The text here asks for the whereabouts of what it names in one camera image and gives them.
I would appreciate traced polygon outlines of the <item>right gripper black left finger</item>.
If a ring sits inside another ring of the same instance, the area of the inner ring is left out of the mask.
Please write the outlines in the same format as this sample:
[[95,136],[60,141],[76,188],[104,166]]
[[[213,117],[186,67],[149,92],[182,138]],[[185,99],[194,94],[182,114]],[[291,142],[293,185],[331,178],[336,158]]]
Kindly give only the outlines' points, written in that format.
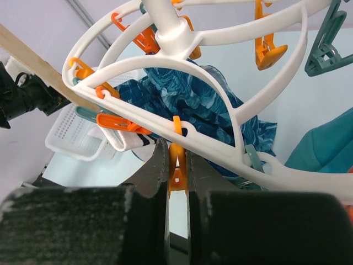
[[18,188],[1,204],[2,264],[168,264],[168,145],[117,187]]

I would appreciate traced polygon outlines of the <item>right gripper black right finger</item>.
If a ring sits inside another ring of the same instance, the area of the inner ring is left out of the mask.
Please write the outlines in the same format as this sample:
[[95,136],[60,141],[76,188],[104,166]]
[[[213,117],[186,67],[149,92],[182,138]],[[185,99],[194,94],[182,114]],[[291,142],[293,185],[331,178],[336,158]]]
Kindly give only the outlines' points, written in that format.
[[187,154],[191,264],[351,264],[352,224],[332,195],[238,189]]

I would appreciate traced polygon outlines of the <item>white sock black stripes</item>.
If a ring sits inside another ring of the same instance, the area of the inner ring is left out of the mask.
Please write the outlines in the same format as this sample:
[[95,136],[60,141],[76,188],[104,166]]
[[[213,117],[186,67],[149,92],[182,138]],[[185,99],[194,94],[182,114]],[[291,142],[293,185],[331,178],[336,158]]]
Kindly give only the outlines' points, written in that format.
[[119,131],[99,127],[110,145],[118,152],[125,152],[139,147],[154,145],[157,139],[144,134]]

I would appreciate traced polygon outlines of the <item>orange clothes peg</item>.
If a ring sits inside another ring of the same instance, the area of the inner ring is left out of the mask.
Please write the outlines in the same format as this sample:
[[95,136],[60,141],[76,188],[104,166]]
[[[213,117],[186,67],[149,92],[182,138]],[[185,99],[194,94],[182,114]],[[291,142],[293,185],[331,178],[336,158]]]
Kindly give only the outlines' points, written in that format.
[[169,146],[169,192],[188,191],[185,149],[172,142]]

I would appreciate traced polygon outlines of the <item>white sock plain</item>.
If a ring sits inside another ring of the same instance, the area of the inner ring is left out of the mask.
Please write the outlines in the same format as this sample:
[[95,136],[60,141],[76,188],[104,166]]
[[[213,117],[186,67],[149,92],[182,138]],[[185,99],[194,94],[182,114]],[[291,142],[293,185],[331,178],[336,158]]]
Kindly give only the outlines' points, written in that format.
[[104,133],[98,127],[90,129],[87,134],[90,137],[94,137],[101,140],[105,138]]

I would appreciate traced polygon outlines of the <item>white round clip hanger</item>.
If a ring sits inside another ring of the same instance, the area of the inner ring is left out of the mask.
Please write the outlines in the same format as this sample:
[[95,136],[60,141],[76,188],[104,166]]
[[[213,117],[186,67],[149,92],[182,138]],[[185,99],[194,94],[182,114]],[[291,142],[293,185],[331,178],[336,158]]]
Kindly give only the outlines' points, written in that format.
[[[64,84],[109,114],[205,158],[243,189],[322,192],[352,204],[352,111],[310,131],[281,164],[272,151],[277,125],[259,120],[297,73],[308,18],[334,1],[299,1],[252,22],[194,31],[176,9],[198,1],[129,1],[90,27],[68,54]],[[279,73],[241,101],[225,77],[190,56],[198,46],[260,40],[294,24],[298,44]]]

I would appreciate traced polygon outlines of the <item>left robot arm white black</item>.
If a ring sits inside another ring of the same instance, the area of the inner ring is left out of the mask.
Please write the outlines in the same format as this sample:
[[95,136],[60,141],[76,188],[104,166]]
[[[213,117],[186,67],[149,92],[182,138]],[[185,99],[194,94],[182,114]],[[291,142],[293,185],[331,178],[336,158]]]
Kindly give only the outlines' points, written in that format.
[[14,57],[1,58],[1,128],[35,109],[49,116],[70,103]]

